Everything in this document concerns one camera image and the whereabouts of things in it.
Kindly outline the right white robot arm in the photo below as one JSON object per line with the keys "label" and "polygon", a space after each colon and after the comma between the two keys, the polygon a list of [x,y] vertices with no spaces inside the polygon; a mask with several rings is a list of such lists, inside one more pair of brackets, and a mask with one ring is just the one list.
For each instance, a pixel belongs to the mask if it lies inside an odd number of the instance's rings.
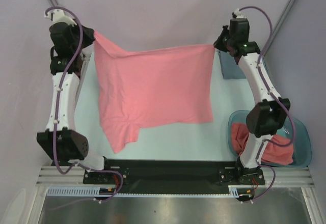
{"label": "right white robot arm", "polygon": [[249,185],[263,176],[261,158],[273,135],[284,125],[290,109],[289,99],[281,98],[272,88],[266,69],[261,62],[262,52],[256,42],[249,41],[250,27],[245,19],[232,19],[214,43],[214,47],[227,52],[243,71],[252,91],[255,106],[246,118],[249,131],[244,151],[238,157],[234,179]]}

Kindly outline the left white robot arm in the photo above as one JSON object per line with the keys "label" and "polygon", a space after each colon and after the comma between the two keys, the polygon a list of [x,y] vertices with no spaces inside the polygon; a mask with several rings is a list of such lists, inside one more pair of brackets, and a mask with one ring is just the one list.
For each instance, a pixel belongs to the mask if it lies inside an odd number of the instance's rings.
{"label": "left white robot arm", "polygon": [[58,22],[49,28],[52,105],[46,129],[37,133],[40,147],[56,164],[71,163],[95,169],[100,183],[112,178],[104,157],[90,150],[88,140],[75,129],[74,112],[91,55],[83,49],[94,42],[93,29]]}

